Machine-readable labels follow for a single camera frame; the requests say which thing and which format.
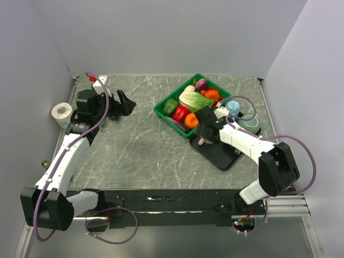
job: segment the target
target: orange bell pepper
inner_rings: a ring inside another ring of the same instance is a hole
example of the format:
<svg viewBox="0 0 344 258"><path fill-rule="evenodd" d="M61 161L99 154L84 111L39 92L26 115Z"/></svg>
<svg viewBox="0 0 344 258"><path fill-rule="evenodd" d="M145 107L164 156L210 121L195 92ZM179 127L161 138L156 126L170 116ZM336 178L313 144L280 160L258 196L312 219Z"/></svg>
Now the orange bell pepper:
<svg viewBox="0 0 344 258"><path fill-rule="evenodd" d="M216 90L208 90L208 92L205 94L205 97L217 102L220 99L220 94Z"/></svg>
<svg viewBox="0 0 344 258"><path fill-rule="evenodd" d="M188 114L184 122L185 125L190 129L194 129L198 125L198 120L194 113Z"/></svg>

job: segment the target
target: red part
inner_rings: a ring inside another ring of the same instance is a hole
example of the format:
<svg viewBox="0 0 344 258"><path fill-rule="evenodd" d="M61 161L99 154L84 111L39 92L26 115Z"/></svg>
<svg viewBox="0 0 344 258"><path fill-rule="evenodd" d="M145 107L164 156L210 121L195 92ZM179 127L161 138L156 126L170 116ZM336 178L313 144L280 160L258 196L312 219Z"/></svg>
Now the red part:
<svg viewBox="0 0 344 258"><path fill-rule="evenodd" d="M190 110L188 110L185 106L179 105L176 111L174 112L173 120L182 123L185 121L185 118L188 114L190 114Z"/></svg>
<svg viewBox="0 0 344 258"><path fill-rule="evenodd" d="M91 75L91 77L89 77L89 80L91 82L96 82L97 81L97 79L93 75Z"/></svg>

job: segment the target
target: toilet paper roll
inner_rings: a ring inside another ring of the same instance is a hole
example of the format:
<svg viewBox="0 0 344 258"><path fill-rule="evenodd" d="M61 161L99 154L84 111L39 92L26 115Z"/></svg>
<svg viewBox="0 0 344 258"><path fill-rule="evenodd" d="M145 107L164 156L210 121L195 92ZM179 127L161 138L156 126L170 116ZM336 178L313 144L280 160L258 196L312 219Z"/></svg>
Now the toilet paper roll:
<svg viewBox="0 0 344 258"><path fill-rule="evenodd" d="M72 112L73 109L68 103L60 103L53 107L52 116L63 129L66 129L67 125L70 123Z"/></svg>

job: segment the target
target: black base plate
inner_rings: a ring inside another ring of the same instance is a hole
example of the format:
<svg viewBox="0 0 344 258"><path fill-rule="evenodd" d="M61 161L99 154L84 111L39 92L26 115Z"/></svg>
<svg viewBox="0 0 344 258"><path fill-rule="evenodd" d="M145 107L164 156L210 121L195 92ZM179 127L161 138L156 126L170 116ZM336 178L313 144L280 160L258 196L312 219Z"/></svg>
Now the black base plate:
<svg viewBox="0 0 344 258"><path fill-rule="evenodd" d="M235 206L235 195L240 192L240 189L106 189L103 191L106 208L121 206L134 211L139 226L217 225L231 227L233 226L232 216L244 217L250 213L250 210L253 210L254 215L265 213L262 200L258 200L239 212ZM67 196L73 196L79 192L69 190ZM108 215L108 212L98 214L86 212L80 217L107 217ZM135 220L130 213L111 211L110 229L130 226L135 226Z"/></svg>
<svg viewBox="0 0 344 258"><path fill-rule="evenodd" d="M235 153L235 148L231 145L220 144L202 144L198 145L200 136L193 134L189 138L189 144L199 153L201 153L207 160L209 160L215 167L222 171L227 171L231 168L240 154Z"/></svg>

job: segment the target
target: green bell pepper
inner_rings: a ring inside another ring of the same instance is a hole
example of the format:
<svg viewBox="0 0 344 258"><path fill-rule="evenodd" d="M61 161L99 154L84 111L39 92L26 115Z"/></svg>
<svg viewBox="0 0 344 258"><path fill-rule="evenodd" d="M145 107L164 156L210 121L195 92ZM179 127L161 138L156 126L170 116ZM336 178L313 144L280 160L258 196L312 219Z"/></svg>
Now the green bell pepper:
<svg viewBox="0 0 344 258"><path fill-rule="evenodd" d="M175 109L179 106L179 102L169 98L168 100L166 100L165 102L165 106L163 107L163 114L167 117L169 117L173 111L175 111Z"/></svg>

